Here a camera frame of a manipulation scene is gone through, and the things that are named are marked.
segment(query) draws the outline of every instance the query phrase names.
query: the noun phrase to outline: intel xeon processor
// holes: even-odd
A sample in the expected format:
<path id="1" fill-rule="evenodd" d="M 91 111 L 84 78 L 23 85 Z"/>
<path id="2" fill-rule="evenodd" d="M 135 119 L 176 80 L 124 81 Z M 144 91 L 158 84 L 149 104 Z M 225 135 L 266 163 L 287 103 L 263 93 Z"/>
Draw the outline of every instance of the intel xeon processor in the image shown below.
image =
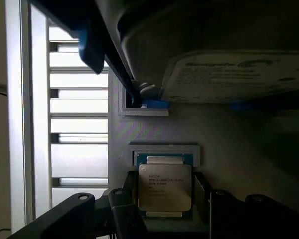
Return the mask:
<path id="1" fill-rule="evenodd" d="M 146 212 L 184 212 L 191 209 L 192 168 L 186 164 L 139 166 L 139 209 Z"/>

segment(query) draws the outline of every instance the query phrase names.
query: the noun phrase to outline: seagate logo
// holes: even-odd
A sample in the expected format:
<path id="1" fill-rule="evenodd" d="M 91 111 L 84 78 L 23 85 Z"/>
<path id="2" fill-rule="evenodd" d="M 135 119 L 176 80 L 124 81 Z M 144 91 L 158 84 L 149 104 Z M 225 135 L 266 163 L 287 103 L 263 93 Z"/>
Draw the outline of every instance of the seagate logo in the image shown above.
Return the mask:
<path id="1" fill-rule="evenodd" d="M 239 67 L 256 67 L 256 66 L 270 66 L 273 64 L 271 60 L 251 60 L 251 61 L 244 61 L 239 63 L 237 66 Z"/>

